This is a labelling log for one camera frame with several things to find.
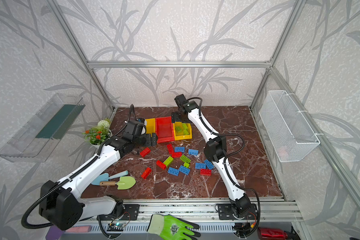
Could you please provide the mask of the yellow bin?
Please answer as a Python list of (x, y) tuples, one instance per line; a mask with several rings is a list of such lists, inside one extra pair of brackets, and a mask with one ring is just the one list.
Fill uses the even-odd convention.
[(146, 133), (147, 134), (152, 134), (156, 132), (156, 119), (152, 118), (152, 119), (146, 119)]
[(189, 123), (173, 123), (175, 141), (192, 139), (192, 127)]

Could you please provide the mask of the red bin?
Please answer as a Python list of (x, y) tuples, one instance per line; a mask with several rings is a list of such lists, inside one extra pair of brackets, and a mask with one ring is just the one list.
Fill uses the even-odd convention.
[(173, 142), (175, 140), (171, 117), (156, 118), (155, 123), (158, 144)]

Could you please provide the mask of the green lego long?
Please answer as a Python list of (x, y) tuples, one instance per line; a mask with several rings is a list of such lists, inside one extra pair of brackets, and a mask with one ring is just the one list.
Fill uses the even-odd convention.
[(168, 167), (172, 162), (174, 161), (174, 158), (169, 156), (164, 162), (163, 164)]

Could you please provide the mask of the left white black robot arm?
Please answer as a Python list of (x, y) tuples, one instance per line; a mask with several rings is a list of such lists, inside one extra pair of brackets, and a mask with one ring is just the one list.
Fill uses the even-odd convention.
[(120, 215), (122, 202), (115, 197), (83, 199), (84, 190), (111, 165), (144, 145), (147, 121), (129, 120), (122, 132), (105, 140), (88, 161), (57, 182), (47, 181), (41, 196), (24, 213), (21, 224), (26, 229), (42, 229), (52, 225), (64, 231), (77, 222), (100, 215)]

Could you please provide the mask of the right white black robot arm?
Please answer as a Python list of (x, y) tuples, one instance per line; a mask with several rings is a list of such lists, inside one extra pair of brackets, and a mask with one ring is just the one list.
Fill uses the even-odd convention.
[[(227, 189), (229, 200), (232, 206), (233, 215), (237, 219), (243, 219), (247, 213), (251, 212), (260, 220), (260, 199), (254, 189), (246, 189), (240, 186), (229, 163), (229, 157), (238, 154), (245, 146), (245, 140), (239, 134), (218, 133), (202, 113), (202, 102), (200, 97), (187, 99), (183, 94), (175, 97), (175, 102), (182, 118), (188, 119), (202, 134), (206, 145), (204, 155), (215, 168), (217, 168)], [(241, 147), (232, 153), (227, 153), (226, 137), (237, 137), (242, 141)]]

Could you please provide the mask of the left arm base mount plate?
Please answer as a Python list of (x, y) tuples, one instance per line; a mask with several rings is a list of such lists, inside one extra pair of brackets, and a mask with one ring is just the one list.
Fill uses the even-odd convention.
[(116, 209), (109, 215), (100, 215), (97, 219), (101, 221), (121, 220), (121, 221), (136, 221), (139, 215), (140, 205), (126, 204), (121, 207), (117, 206)]

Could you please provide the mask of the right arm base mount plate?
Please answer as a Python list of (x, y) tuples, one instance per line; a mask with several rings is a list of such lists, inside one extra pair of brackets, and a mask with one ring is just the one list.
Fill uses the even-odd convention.
[(256, 204), (251, 204), (249, 210), (242, 217), (236, 217), (234, 215), (231, 204), (216, 204), (215, 209), (218, 212), (219, 220), (256, 220), (258, 218)]

